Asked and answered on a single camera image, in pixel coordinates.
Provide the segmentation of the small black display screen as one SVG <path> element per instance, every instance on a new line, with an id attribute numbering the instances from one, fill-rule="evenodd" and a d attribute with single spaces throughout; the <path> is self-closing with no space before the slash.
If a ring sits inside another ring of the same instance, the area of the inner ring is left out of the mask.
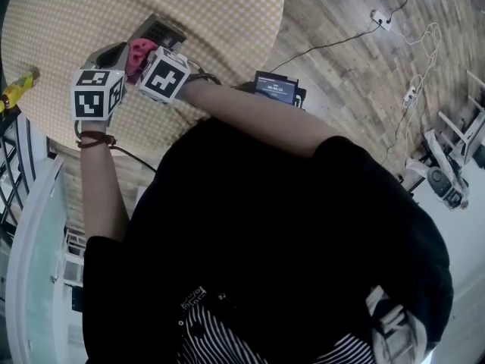
<path id="1" fill-rule="evenodd" d="M 300 109 L 307 94 L 298 79 L 264 71 L 256 71 L 252 91 Z"/>

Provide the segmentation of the black metal railing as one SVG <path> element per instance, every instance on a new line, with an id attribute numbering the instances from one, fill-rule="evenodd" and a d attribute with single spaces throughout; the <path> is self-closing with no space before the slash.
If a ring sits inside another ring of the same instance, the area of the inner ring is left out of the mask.
<path id="1" fill-rule="evenodd" d="M 14 108 L 0 115 L 0 239 L 8 245 L 35 180 L 31 125 Z"/>

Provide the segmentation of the white shelving unit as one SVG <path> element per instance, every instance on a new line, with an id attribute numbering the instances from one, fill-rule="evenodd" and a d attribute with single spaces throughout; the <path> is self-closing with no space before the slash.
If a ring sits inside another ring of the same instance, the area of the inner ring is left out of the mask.
<path id="1" fill-rule="evenodd" d="M 84 255 L 86 238 L 82 234 L 66 230 L 64 237 L 63 279 L 72 287 L 83 286 Z"/>

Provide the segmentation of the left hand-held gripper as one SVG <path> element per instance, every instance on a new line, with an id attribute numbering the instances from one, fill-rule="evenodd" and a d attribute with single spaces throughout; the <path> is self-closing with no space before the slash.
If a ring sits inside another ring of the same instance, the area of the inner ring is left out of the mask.
<path id="1" fill-rule="evenodd" d="M 106 121 L 111 117 L 124 97 L 128 54 L 127 42 L 113 43 L 93 52 L 84 69 L 74 72 L 70 106 L 75 121 Z M 94 70 L 102 68 L 112 70 Z"/>

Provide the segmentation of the dark calculator device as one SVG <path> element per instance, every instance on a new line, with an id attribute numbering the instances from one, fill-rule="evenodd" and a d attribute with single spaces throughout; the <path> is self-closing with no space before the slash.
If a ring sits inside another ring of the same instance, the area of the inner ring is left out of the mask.
<path id="1" fill-rule="evenodd" d="M 178 53 L 186 41 L 186 35 L 164 18 L 151 14 L 132 34 L 128 42 L 135 39 L 148 39 L 158 46 Z"/>

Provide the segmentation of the grey white waist bag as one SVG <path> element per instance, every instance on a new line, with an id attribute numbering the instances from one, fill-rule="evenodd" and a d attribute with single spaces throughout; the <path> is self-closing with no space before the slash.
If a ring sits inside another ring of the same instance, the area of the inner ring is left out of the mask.
<path id="1" fill-rule="evenodd" d="M 376 364 L 422 364 L 427 352 L 424 325 L 382 287 L 369 293 L 366 304 L 372 321 L 372 349 Z"/>

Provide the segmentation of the person's right forearm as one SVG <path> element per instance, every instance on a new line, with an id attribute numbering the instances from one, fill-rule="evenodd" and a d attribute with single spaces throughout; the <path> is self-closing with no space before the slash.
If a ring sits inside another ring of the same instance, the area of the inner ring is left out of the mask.
<path id="1" fill-rule="evenodd" d="M 206 80 L 184 84 L 178 98 L 269 146 L 301 157 L 313 156 L 323 141 L 339 135 L 300 108 Z"/>

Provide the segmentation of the person's left forearm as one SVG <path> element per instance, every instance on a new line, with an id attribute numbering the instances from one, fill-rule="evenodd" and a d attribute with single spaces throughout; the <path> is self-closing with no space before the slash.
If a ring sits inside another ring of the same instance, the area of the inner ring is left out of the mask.
<path id="1" fill-rule="evenodd" d="M 107 237 L 121 242 L 129 217 L 120 191 L 114 159 L 107 143 L 98 138 L 106 134 L 103 121 L 84 121 L 80 149 L 84 230 L 87 238 Z"/>

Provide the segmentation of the person's striped trousers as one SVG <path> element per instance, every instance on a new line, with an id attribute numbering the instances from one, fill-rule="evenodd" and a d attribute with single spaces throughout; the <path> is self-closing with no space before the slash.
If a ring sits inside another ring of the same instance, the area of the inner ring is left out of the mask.
<path id="1" fill-rule="evenodd" d="M 371 346 L 352 334 L 310 362 L 267 360 L 199 303 L 183 306 L 179 327 L 177 364 L 377 364 Z"/>

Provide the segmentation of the white desk frame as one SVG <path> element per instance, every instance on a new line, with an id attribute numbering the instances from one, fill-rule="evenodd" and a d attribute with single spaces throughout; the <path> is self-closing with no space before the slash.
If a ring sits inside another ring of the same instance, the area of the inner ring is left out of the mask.
<path id="1" fill-rule="evenodd" d="M 460 165 L 466 165 L 485 140 L 485 82 L 469 70 L 466 70 L 466 77 L 465 105 L 473 105 L 477 111 L 473 120 L 462 131 L 444 113 L 438 112 L 438 116 L 458 137 L 458 142 L 453 143 L 450 138 L 443 135 L 443 139 L 451 148 L 450 156 Z"/>

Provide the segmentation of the person's black shirt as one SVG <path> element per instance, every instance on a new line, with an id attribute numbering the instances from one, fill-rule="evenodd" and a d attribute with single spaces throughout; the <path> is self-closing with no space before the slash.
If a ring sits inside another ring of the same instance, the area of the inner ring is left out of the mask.
<path id="1" fill-rule="evenodd" d="M 453 300 L 433 219 L 363 148 L 335 136 L 300 158 L 213 119 L 165 154 L 121 242 L 89 239 L 83 277 L 87 364 L 177 364 L 197 303 L 267 360 L 347 334 L 372 349 L 376 286 L 432 350 Z"/>

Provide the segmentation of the yellow bottle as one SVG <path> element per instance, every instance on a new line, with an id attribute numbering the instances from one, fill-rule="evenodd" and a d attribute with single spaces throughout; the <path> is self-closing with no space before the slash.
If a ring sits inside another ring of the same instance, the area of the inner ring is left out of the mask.
<path id="1" fill-rule="evenodd" d="M 39 69 L 33 67 L 18 80 L 8 85 L 0 95 L 0 113 L 16 106 L 21 97 L 36 85 L 39 76 Z"/>

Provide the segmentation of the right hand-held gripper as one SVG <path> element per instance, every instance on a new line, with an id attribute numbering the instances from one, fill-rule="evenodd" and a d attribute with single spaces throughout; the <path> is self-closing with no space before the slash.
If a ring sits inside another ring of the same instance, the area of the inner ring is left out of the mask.
<path id="1" fill-rule="evenodd" d="M 192 73 L 188 59 L 159 46 L 137 83 L 137 90 L 156 102 L 172 102 Z"/>

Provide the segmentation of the frosted glass door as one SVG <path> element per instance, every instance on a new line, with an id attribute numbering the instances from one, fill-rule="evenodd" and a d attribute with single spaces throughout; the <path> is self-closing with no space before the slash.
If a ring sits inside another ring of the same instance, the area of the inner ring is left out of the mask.
<path id="1" fill-rule="evenodd" d="M 14 364 L 85 364 L 80 313 L 64 278 L 67 199 L 63 158 L 36 172 L 14 235 L 5 291 Z"/>

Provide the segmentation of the pink cloth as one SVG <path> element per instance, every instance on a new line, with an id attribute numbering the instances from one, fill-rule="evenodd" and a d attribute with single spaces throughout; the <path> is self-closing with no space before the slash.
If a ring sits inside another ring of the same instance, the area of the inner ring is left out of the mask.
<path id="1" fill-rule="evenodd" d="M 129 84 L 136 84 L 145 69 L 149 54 L 157 49 L 158 45 L 149 39 L 138 38 L 130 42 L 130 50 L 125 68 L 127 82 Z"/>

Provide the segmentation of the round table checkered beige tablecloth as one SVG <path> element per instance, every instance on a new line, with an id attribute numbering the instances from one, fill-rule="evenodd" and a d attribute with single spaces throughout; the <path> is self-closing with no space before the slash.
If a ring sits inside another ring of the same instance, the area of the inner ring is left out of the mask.
<path id="1" fill-rule="evenodd" d="M 151 15 L 186 35 L 181 53 L 227 85 L 253 78 L 280 29 L 284 0 L 6 0 L 1 56 L 5 79 L 32 67 L 39 82 L 20 100 L 30 122 L 71 149 L 73 73 L 97 49 L 128 40 Z"/>

